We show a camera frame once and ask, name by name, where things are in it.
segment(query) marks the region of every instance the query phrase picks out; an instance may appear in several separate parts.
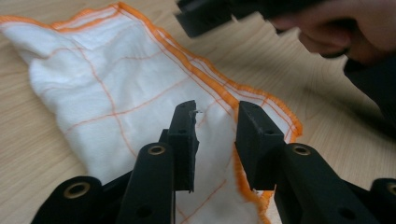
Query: wood grain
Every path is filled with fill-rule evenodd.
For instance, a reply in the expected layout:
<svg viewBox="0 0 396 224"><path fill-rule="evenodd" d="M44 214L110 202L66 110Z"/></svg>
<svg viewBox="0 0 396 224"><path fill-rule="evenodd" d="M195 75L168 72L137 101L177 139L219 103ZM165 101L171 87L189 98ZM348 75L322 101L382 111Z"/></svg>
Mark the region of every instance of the wood grain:
<svg viewBox="0 0 396 224"><path fill-rule="evenodd" d="M319 151L342 178L366 189L396 178L396 140L376 105L344 77L345 58L307 52L297 32L277 36L260 15L189 39L173 14L173 0L124 1L164 28L191 52L232 80L272 93L304 126L298 142ZM45 23L112 1L2 0L0 15ZM30 88L28 67L0 35L0 222L29 223L40 204L67 178L84 175L54 116Z"/></svg>

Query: orange trim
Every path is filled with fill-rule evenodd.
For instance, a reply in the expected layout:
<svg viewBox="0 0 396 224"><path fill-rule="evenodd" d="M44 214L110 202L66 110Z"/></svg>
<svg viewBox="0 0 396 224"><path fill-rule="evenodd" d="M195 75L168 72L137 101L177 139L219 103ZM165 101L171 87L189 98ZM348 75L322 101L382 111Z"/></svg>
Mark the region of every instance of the orange trim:
<svg viewBox="0 0 396 224"><path fill-rule="evenodd" d="M77 27L62 28L63 26L66 26L68 23L76 21L77 19L80 19L81 17L90 15L92 13L105 11L105 10L108 10L108 9L110 9L112 7L115 8L116 11L113 14L109 15L109 16L106 16L106 17L103 17L103 18L99 18L99 19L95 19L93 21L89 21L89 22L84 23L84 24L82 24L80 26L77 26ZM150 30L150 32L152 33L152 35L155 37L155 39L159 43L161 43L169 52L171 52L176 58L178 58L181 61L181 63L189 71L191 71L193 74L195 74L208 87L210 87L212 90L214 90L224 100L224 102L226 102L233 109L233 118L234 118L235 121L237 121L237 113L238 113L237 110L238 110L238 105L239 105L238 100L236 98L234 98L216 80L214 80L212 77L210 77L206 73L202 72L197 67L193 66L189 62L189 60L188 60L188 58L186 57L185 54L188 54L192 58L199 59L200 61L205 63L212 70L212 72L216 76L218 76L219 78L221 78L221 79L223 79L225 81L226 85L230 85L231 87L234 87L238 91L251 92L253 94L265 96L268 99L272 100L279 108L281 108L285 112L285 114L287 114L289 116L289 118L291 119L292 124L295 127L295 129L292 129L292 126L290 126L291 131L292 131L292 134L291 134L291 137L290 137L290 141L291 142L294 142L295 138L302 134L303 126L300 123L300 121L286 107L286 105L284 103L282 103L279 99L277 99L275 96L273 96L272 94L270 94L270 93L268 93L266 91L255 90L255 89L253 89L250 86L240 85L240 84L228 79L221 72L219 72L209 60L192 54L190 51L188 51L187 49L185 49L182 46L180 46L176 42L176 40L172 36L170 36L164 29L161 29L161 28L158 28L158 27L154 26L147 17L145 17L143 14L141 14L136 9L134 9L134 8L122 3L122 2L110 5L108 7L104 7L102 9L97 9L97 10L95 10L95 9L84 9L84 10L80 11L77 15L75 15L74 17L72 17L68 21L59 21L59 22L55 22L55 23L53 23L51 25L47 25L47 24L44 24L44 23L42 23L40 21L35 21L35 20L32 20L32 19L27 19L27 18L18 17L18 16L0 16L0 24L1 23L5 23L5 22L25 22L25 23L31 23L31 24L34 24L34 25L38 25L38 26L41 26L41 27L46 28L46 29L55 30L55 31L60 32L60 33L67 33L67 32L75 32L75 31L83 30L85 28L97 25L100 22L105 21L107 19L114 18L114 17L120 15L122 13L121 12L122 10L126 11L127 13L130 13L131 15L137 17L139 20L141 20L143 23L145 23L147 25L148 29ZM164 34L166 39L170 40L175 45L175 47L172 46L165 38L163 38L159 32ZM269 220L268 220L268 217L265 216L265 211L267 210L269 199L272 197L273 192L272 191L266 191L266 192L264 192L264 194L261 197L258 197L258 195L256 195L252 191L250 191L250 189L248 187L248 183L247 183L246 178L245 178L245 174L244 174L243 168L242 168L242 164L240 163L240 160L239 160L239 157L237 155L236 150L233 151L233 164L234 164L234 173L235 173L237 185L239 187L240 192L242 193L242 195L244 195L244 197L247 200L249 200L250 202L253 202L253 203L255 203L257 205L257 208L259 210L259 216L262 219L262 221L264 221L264 223L270 223Z"/></svg>

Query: light wood tabletop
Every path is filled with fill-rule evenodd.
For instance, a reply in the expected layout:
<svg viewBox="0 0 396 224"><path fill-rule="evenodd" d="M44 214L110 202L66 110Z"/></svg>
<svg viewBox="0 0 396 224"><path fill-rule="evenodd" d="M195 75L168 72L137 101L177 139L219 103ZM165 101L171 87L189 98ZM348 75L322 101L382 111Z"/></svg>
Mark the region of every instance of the light wood tabletop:
<svg viewBox="0 0 396 224"><path fill-rule="evenodd" d="M181 46L210 60L226 77L282 100L303 124L297 142L315 148L341 178L369 189L396 178L396 137L367 96L343 74L346 58L309 53L297 32L275 34L260 15L188 38L175 0L124 1L164 28ZM52 23L106 0L2 0L0 15ZM33 93L28 66L0 35L0 222L29 223L60 183L86 171Z"/></svg>

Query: white cloth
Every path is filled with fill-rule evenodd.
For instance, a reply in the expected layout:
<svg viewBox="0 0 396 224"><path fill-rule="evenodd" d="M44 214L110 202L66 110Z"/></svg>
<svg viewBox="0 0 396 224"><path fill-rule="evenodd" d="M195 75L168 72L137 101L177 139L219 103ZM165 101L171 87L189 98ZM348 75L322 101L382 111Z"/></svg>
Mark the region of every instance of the white cloth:
<svg viewBox="0 0 396 224"><path fill-rule="evenodd" d="M195 100L203 112L195 192L177 193L177 223L266 219L271 193L248 190L233 142L239 100L261 105L286 142L300 134L297 118L274 96L232 82L123 3L52 25L0 17L0 29L29 64L33 90L89 175L105 184L133 169L138 150L169 127L175 106Z"/></svg>

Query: cloth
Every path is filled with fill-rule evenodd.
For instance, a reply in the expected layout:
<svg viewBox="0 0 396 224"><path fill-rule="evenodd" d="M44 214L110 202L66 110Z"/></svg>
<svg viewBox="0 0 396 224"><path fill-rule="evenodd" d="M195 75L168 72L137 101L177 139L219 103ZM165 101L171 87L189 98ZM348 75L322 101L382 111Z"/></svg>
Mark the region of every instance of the cloth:
<svg viewBox="0 0 396 224"><path fill-rule="evenodd" d="M302 126L273 95L239 85L183 49L164 29L118 3L70 21L0 18L2 33L29 64L31 86L88 174L103 184L133 169L157 142L176 105L195 100L195 192L177 193L177 223L259 223L271 192L251 192L234 139L240 100L260 105L291 142Z"/></svg>
<svg viewBox="0 0 396 224"><path fill-rule="evenodd" d="M348 60L344 71L356 87L376 102L396 129L396 55L371 67Z"/></svg>

